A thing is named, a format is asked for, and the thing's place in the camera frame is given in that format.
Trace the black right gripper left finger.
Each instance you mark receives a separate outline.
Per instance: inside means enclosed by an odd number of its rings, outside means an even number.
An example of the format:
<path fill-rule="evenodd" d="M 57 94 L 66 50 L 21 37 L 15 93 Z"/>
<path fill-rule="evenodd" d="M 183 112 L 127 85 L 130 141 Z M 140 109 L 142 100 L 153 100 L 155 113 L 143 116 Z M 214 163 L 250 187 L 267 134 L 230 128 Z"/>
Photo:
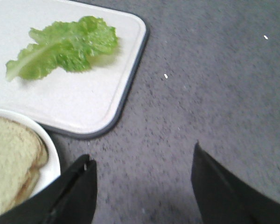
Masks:
<path fill-rule="evenodd" d="M 97 163 L 81 155 L 32 198 L 0 215 L 0 224 L 90 224 L 97 203 Z"/>

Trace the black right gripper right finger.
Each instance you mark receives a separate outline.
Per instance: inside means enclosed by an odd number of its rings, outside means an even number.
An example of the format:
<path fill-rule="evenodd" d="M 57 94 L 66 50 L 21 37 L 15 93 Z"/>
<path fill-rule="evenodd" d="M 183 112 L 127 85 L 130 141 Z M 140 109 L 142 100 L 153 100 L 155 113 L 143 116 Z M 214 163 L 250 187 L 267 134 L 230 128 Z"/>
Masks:
<path fill-rule="evenodd" d="M 240 180 L 198 142 L 191 183 L 205 224 L 280 224 L 280 203 Z"/>

